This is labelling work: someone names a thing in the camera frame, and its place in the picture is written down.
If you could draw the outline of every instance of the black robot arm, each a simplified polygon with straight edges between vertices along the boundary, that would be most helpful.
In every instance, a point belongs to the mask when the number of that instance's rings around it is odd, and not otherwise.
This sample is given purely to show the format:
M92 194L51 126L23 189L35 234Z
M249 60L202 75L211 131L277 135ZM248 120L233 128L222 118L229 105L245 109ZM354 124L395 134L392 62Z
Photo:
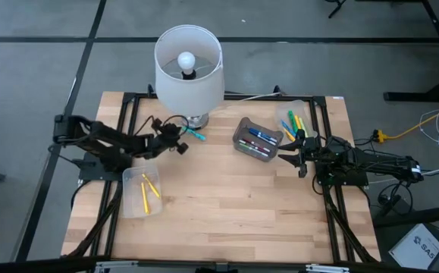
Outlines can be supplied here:
M299 150L297 155L278 155L296 168L299 177L307 174L306 162L315 162L318 178L327 185L356 185L366 172L389 174L408 184L423 180L419 163L411 156L371 154L352 147L346 140L331 136L325 146L314 137L305 138L299 130L294 142L278 147L282 150Z
M162 124L157 118L152 120L157 136L152 133L129 136L100 121L76 115L56 115L54 122L52 140L55 144L80 147L98 158L104 170L111 173L129 168L132 158L151 159L172 148L183 154L188 148L186 143L178 143L180 127Z

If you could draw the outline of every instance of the yellow marker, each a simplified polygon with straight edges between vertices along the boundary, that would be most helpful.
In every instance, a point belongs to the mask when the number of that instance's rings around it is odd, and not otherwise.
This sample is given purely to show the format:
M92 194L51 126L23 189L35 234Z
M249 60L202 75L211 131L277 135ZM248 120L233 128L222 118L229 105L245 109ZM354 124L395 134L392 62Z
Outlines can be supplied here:
M152 192L160 199L160 193L158 193L157 189L153 186L152 182L150 182L149 178L145 174L142 174L142 176L147 182L149 182L149 186L152 189Z
M150 214L149 203L146 201L145 184L142 182L142 196L143 196L143 208L147 215Z
M296 127L298 128L298 130L303 128L302 124L298 120L298 116L297 115L295 115L295 123L296 123Z
M309 137L309 134L307 133L307 128L305 128L305 124L303 123L303 119L300 119L300 124L302 125L303 130L305 131L305 137Z
M293 137L292 134L287 129L283 128L283 130L285 131L285 134L292 142L295 141L295 137Z

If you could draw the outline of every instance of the gray floor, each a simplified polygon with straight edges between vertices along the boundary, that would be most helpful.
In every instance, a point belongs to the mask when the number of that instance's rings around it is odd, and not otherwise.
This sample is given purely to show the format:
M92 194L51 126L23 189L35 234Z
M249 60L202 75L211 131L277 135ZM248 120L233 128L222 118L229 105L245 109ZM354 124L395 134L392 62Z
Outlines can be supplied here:
M87 36L99 0L0 0L0 36ZM439 1L431 2L439 17ZM435 36L420 4L348 1L108 1L98 36L158 36L177 24L198 24L218 36ZM153 43L95 44L74 114L93 118L102 91L144 92L154 82ZM439 46L224 43L226 89L344 96L354 137L379 128L394 135L439 108L435 103L385 102L387 91L424 92L439 82ZM8 261L62 112L84 44L0 43L0 262ZM434 133L434 125L426 127ZM376 146L439 168L439 146L419 131ZM77 150L65 155L79 156ZM77 169L59 162L30 259L60 253ZM371 181L384 179L370 177ZM387 184L373 184L373 202ZM439 176L411 187L415 209L439 207Z

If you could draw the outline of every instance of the blue marker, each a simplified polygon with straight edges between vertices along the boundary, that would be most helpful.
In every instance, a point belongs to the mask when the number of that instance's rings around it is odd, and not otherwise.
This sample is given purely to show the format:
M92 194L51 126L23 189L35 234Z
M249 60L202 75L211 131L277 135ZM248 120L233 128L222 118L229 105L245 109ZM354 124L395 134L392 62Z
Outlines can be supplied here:
M195 137L197 137L198 139L200 139L200 140L202 140L202 141L205 141L205 136L203 136L202 134L200 134L200 133L197 133L196 131L194 131L194 130L192 130L192 129L190 129L190 128L187 128L186 129L186 132L187 133L191 133L192 135L194 135Z
M268 135L265 135L264 133L258 131L257 129L250 128L249 133L251 133L253 136L257 136L258 138L266 141L267 143L270 143L271 145L275 145L275 146L277 145L276 139Z
M294 133L293 130L290 127L288 127L288 124L285 121L281 121L281 125L283 125L283 128L287 129L287 131L289 131L292 134L292 136L296 135L296 133Z

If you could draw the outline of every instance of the wooden tabletop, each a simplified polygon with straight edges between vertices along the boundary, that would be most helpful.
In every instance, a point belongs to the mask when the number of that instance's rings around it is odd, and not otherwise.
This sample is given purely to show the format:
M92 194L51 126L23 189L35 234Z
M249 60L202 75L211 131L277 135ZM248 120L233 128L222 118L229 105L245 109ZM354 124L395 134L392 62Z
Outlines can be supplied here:
M104 92L96 120L116 127L122 98L123 93ZM344 100L326 100L332 134L353 143ZM155 159L163 212L148 218L119 217L112 258L332 262L324 201L312 191L314 166L308 164L307 177L299 179L298 169L284 160L277 157L269 163L261 162L232 145L231 138L242 117L276 130L273 117L280 103L224 101L210 113L209 125L201 130L207 141L186 134L181 138L189 145L184 155L167 151ZM319 108L317 112L323 128ZM171 113L157 99L141 99L136 128L150 115L164 120ZM133 164L140 165L141 160ZM95 224L103 185L103 181L93 181L77 194L63 254L72 251ZM356 187L343 187L343 194L350 227L371 255L379 259L365 196ZM99 253L104 252L108 226L103 231ZM338 227L337 237L345 259Z

